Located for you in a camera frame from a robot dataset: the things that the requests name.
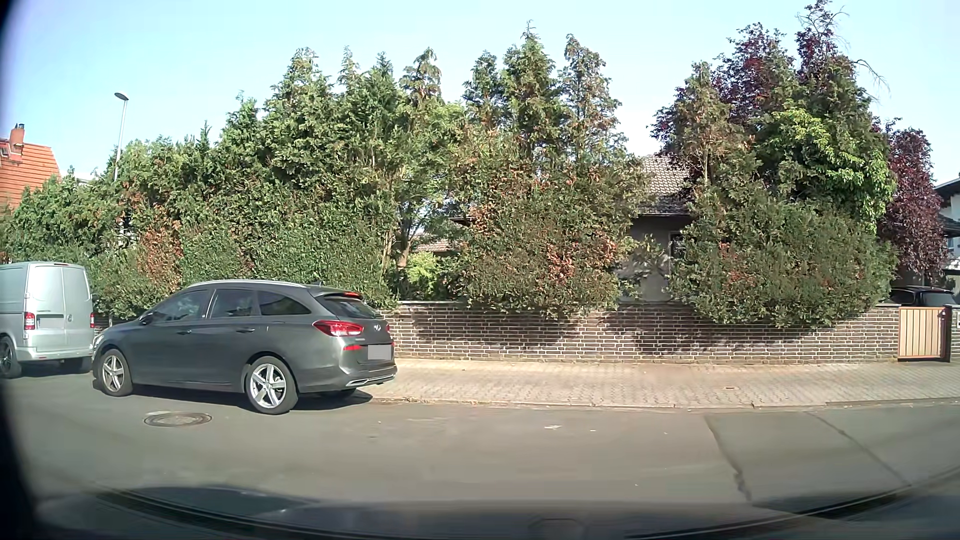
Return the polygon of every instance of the roof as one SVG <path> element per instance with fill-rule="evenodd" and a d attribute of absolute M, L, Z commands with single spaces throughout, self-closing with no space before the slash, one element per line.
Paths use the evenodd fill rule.
<path fill-rule="evenodd" d="M 429 242 L 418 244 L 415 252 L 443 253 L 452 249 L 450 241 L 445 238 L 431 238 Z"/>
<path fill-rule="evenodd" d="M 652 175 L 650 194 L 654 200 L 637 212 L 639 215 L 687 215 L 686 189 L 688 172 L 670 162 L 666 156 L 645 156 L 643 170 Z"/>
<path fill-rule="evenodd" d="M 944 199 L 949 199 L 951 196 L 960 193 L 960 177 L 939 185 L 934 185 L 933 189 Z"/>
<path fill-rule="evenodd" d="M 957 236 L 960 236 L 960 221 L 950 219 L 942 213 L 937 214 L 937 219 L 940 221 L 940 225 L 944 228 L 944 236 L 947 238 L 956 238 Z"/>
<path fill-rule="evenodd" d="M 16 207 L 20 204 L 24 187 L 40 187 L 54 175 L 60 175 L 60 168 L 53 149 L 23 143 L 23 161 L 0 157 L 0 205 L 10 203 L 11 207 Z"/>

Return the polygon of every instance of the license plate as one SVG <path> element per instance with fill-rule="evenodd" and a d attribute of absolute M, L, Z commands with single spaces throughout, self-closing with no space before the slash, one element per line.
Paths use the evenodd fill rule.
<path fill-rule="evenodd" d="M 393 356 L 393 346 L 391 345 L 368 345 L 368 360 L 390 360 Z"/>

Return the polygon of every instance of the chimney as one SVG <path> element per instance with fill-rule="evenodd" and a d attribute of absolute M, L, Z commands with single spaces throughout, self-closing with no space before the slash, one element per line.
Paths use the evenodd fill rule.
<path fill-rule="evenodd" d="M 10 159 L 23 161 L 23 124 L 17 124 L 10 130 Z"/>

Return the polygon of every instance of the street lamp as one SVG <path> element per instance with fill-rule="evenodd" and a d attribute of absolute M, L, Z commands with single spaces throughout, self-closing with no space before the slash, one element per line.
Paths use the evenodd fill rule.
<path fill-rule="evenodd" d="M 113 92 L 113 95 L 123 100 L 123 115 L 120 116 L 120 138 L 117 139 L 117 159 L 113 164 L 113 181 L 117 181 L 117 175 L 120 174 L 120 143 L 123 142 L 123 124 L 127 121 L 127 102 L 130 98 L 123 92 Z"/>

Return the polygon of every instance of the wheel rim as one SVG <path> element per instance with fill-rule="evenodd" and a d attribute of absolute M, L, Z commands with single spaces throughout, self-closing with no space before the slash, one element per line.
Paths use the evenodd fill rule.
<path fill-rule="evenodd" d="M 126 375 L 123 370 L 123 362 L 117 355 L 107 355 L 104 358 L 104 384 L 110 392 L 118 392 L 120 386 L 123 386 L 123 378 Z"/>
<path fill-rule="evenodd" d="M 0 357 L 0 372 L 9 373 L 13 367 L 13 350 L 7 343 L 0 344 L 3 347 L 3 357 Z"/>
<path fill-rule="evenodd" d="M 262 364 L 250 374 L 250 395 L 257 405 L 275 408 L 287 395 L 287 379 L 274 364 Z"/>

